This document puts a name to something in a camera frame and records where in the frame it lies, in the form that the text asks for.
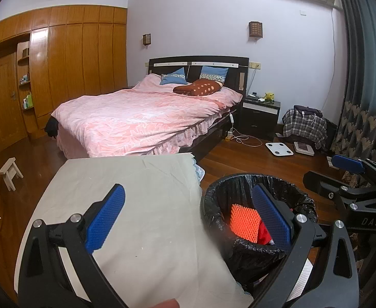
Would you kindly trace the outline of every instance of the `silver bolt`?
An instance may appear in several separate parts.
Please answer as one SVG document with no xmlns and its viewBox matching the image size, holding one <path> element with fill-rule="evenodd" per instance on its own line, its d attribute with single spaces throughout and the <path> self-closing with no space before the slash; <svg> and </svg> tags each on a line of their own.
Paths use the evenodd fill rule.
<svg viewBox="0 0 376 308">
<path fill-rule="evenodd" d="M 42 220 L 37 219 L 32 225 L 34 226 L 34 228 L 39 228 L 42 225 Z"/>
<path fill-rule="evenodd" d="M 341 220 L 337 220 L 335 221 L 335 226 L 337 226 L 338 228 L 343 228 L 345 225 Z"/>
<path fill-rule="evenodd" d="M 71 215 L 71 217 L 69 219 L 71 220 L 71 222 L 77 223 L 81 220 L 81 218 L 82 218 L 82 215 L 75 213 L 75 214 Z"/>
<path fill-rule="evenodd" d="M 308 221 L 307 217 L 303 214 L 297 214 L 296 220 L 300 223 L 305 223 L 306 221 Z"/>
</svg>

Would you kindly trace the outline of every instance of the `plaid cloth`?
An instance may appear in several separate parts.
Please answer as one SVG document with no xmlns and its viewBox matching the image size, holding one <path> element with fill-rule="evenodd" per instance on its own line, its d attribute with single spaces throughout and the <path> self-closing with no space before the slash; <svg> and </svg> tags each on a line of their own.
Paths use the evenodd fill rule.
<svg viewBox="0 0 376 308">
<path fill-rule="evenodd" d="M 315 148 L 325 146 L 326 141 L 326 120 L 317 115 L 302 115 L 297 110 L 289 109 L 282 117 L 284 123 L 283 136 L 285 138 L 294 134 L 307 138 L 315 143 Z"/>
</svg>

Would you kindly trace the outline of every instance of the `small wooden stool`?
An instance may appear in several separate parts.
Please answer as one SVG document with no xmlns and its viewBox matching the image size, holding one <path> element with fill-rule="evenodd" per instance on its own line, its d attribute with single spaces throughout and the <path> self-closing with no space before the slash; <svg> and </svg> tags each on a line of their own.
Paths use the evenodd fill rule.
<svg viewBox="0 0 376 308">
<path fill-rule="evenodd" d="M 8 191 L 11 191 L 11 189 L 12 191 L 15 191 L 15 186 L 12 182 L 15 175 L 20 178 L 24 178 L 21 171 L 19 171 L 15 164 L 15 157 L 9 158 L 8 161 L 6 161 L 6 163 L 0 169 L 0 175 L 2 175 Z"/>
</svg>

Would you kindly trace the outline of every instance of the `black headboard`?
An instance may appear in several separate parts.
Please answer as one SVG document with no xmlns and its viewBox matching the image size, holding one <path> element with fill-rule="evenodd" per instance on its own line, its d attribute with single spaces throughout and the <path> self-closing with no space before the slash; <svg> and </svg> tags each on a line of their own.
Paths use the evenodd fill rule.
<svg viewBox="0 0 376 308">
<path fill-rule="evenodd" d="M 162 65 L 157 66 L 158 63 L 186 63 L 185 65 Z M 224 86 L 235 90 L 245 97 L 246 85 L 248 80 L 248 66 L 249 58 L 242 58 L 239 56 L 218 56 L 218 55 L 193 55 L 193 56 L 169 56 L 166 58 L 157 58 L 149 60 L 149 73 L 154 74 L 169 74 L 184 67 L 185 75 L 188 82 L 193 82 L 199 79 L 202 65 L 196 63 L 207 63 L 206 65 L 214 66 L 216 68 L 229 67 L 228 74 Z"/>
</svg>

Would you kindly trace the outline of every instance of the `stuffed animal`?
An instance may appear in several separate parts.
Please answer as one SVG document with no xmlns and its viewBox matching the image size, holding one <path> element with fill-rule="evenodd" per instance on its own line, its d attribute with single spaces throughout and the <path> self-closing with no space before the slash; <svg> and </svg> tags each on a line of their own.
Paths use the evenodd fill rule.
<svg viewBox="0 0 376 308">
<path fill-rule="evenodd" d="M 274 96 L 275 96 L 274 93 L 265 93 L 264 99 L 266 102 L 273 102 Z"/>
</svg>

